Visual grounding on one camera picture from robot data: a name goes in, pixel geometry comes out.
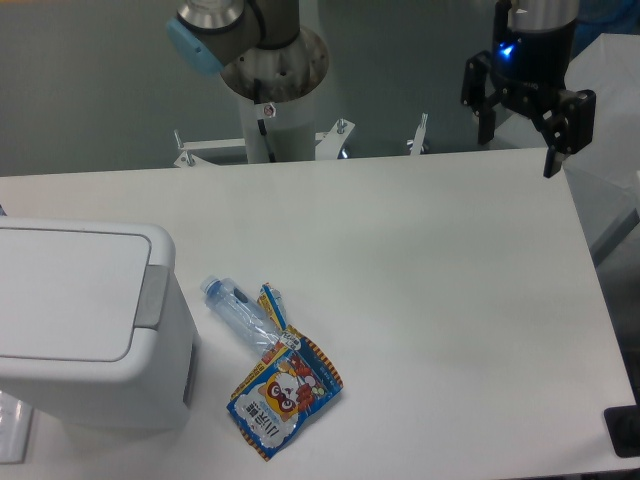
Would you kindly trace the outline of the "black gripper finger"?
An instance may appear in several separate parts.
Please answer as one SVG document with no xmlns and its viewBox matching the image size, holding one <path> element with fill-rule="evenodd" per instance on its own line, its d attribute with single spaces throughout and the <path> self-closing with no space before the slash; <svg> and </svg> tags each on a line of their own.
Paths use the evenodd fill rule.
<svg viewBox="0 0 640 480">
<path fill-rule="evenodd" d="M 495 107 L 503 96 L 501 91 L 486 94 L 487 78 L 492 70 L 491 60 L 488 51 L 481 51 L 469 58 L 465 63 L 461 89 L 461 103 L 472 110 L 478 121 L 479 145 L 486 145 L 494 138 L 497 119 Z"/>
<path fill-rule="evenodd" d="M 596 93 L 593 90 L 555 90 L 534 107 L 531 120 L 547 145 L 543 176 L 552 178 L 565 159 L 593 140 Z"/>
</svg>

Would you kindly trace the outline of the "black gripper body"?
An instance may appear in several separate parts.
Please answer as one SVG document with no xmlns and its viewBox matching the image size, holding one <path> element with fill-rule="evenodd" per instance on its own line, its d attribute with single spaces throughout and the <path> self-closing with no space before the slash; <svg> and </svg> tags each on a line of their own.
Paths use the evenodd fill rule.
<svg viewBox="0 0 640 480">
<path fill-rule="evenodd" d="M 571 97 L 565 74 L 579 13 L 577 1 L 497 1 L 491 70 L 494 106 L 528 119 L 557 120 Z"/>
</svg>

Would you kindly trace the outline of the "grey robot arm with blue cap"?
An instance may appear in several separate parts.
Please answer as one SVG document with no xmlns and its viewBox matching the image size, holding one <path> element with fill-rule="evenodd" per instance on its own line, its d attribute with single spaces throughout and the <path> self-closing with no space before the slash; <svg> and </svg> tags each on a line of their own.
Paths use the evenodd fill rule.
<svg viewBox="0 0 640 480">
<path fill-rule="evenodd" d="M 595 93 L 565 84 L 578 13 L 575 1 L 498 1 L 491 49 L 465 63 L 460 101 L 476 118 L 478 143 L 493 139 L 503 106 L 543 137 L 548 178 L 593 139 Z M 235 94 L 249 162 L 339 155 L 350 126 L 339 121 L 316 137 L 311 96 L 327 74 L 328 52 L 301 25 L 297 2 L 186 1 L 166 32 L 186 63 L 220 76 Z"/>
</svg>

